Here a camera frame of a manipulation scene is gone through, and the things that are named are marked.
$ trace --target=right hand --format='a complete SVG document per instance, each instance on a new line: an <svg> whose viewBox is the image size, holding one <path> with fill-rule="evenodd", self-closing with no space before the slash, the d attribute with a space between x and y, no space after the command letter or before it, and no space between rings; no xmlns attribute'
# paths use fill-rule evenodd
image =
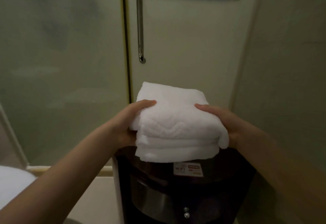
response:
<svg viewBox="0 0 326 224"><path fill-rule="evenodd" d="M264 131L239 118L228 109L199 104L195 104L195 107L197 107L199 110L209 112L219 117L222 124L228 130L230 138L229 147L231 148L239 149L239 146L245 143L247 140L259 139L261 136L267 135Z"/></svg>

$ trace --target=door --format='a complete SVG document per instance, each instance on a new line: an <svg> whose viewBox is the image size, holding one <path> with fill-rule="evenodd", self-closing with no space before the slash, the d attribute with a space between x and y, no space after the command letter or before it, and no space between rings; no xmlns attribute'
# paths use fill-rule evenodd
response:
<svg viewBox="0 0 326 224"><path fill-rule="evenodd" d="M0 0L0 102L52 165L128 104L121 0Z"/></svg>
<svg viewBox="0 0 326 224"><path fill-rule="evenodd" d="M143 81L198 89L228 107L257 0L143 0L146 62L138 59L136 0L128 0L133 99Z"/></svg>

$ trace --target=forearm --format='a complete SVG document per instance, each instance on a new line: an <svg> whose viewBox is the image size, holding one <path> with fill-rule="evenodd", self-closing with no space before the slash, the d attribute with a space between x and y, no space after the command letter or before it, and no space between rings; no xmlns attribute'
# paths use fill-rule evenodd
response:
<svg viewBox="0 0 326 224"><path fill-rule="evenodd" d="M238 151L307 223L326 220L326 176L310 163L283 150L263 131L237 144Z"/></svg>
<svg viewBox="0 0 326 224"><path fill-rule="evenodd" d="M116 138L108 126L106 123L89 134L4 207L0 211L1 223L62 223L117 150L113 141Z"/></svg>

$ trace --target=left hand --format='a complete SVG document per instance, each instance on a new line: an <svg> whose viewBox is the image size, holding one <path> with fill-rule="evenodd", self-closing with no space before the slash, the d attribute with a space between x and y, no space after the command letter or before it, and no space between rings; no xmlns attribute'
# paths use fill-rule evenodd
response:
<svg viewBox="0 0 326 224"><path fill-rule="evenodd" d="M129 126L139 111L146 107L151 107L156 101L142 100L129 104L114 118L108 121L108 125L112 128L117 149L125 146L133 146L136 141L136 131L130 131Z"/></svg>

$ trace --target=towel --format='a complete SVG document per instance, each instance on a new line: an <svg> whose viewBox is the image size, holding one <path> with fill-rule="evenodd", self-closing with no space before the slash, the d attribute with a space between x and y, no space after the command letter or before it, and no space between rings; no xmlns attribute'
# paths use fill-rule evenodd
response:
<svg viewBox="0 0 326 224"><path fill-rule="evenodd" d="M148 162L180 162L214 157L229 136L220 119L195 103L208 104L198 90L144 82L137 101L156 100L130 126L137 131L136 156Z"/></svg>

